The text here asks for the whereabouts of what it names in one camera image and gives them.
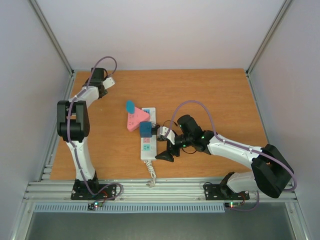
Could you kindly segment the white power strip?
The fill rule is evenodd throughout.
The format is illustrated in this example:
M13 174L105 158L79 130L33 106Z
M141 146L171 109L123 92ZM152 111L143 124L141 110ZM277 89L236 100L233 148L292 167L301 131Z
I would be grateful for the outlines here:
M143 111L150 115L149 122L151 126L156 127L156 108L155 107L143 107ZM142 137L140 139L140 159L142 161L154 161L157 155L157 138L156 135L152 137Z

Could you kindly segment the teal oval plug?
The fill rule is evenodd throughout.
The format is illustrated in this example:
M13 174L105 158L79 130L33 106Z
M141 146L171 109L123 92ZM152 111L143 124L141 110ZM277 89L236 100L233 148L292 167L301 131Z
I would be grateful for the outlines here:
M135 104L134 104L133 101L128 100L128 101L126 102L125 108L126 108L126 111L127 111L129 114L134 114L134 113L135 113Z

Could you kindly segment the black charger with cable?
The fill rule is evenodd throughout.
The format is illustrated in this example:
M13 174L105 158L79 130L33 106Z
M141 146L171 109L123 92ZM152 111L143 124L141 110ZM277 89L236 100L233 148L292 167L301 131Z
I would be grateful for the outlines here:
M161 127L161 125L158 124L158 123L151 123L151 126L152 126L152 128L151 128L151 134L152 134L152 135L157 135L158 129Z

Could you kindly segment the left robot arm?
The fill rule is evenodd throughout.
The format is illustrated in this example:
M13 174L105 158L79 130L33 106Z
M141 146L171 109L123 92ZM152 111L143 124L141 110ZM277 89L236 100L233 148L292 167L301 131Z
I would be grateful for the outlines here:
M96 199L101 193L88 147L88 108L108 93L107 78L108 73L104 68L92 68L91 76L82 85L81 90L70 99L57 103L57 134L69 147L76 170L72 197L87 196L89 199Z

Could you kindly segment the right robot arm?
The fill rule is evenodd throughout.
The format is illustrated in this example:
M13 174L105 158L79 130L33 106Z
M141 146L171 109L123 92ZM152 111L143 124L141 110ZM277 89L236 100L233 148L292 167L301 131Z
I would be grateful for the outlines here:
M214 131L202 130L188 114L180 117L177 124L182 131L180 135L165 126L157 129L156 139L166 141L166 150L156 155L157 160L174 162L181 150L192 147L197 152L224 157L250 169L244 173L230 172L219 184L208 184L205 191L209 197L233 200L246 191L261 191L277 199L292 179L293 169L271 144L258 147L229 140Z

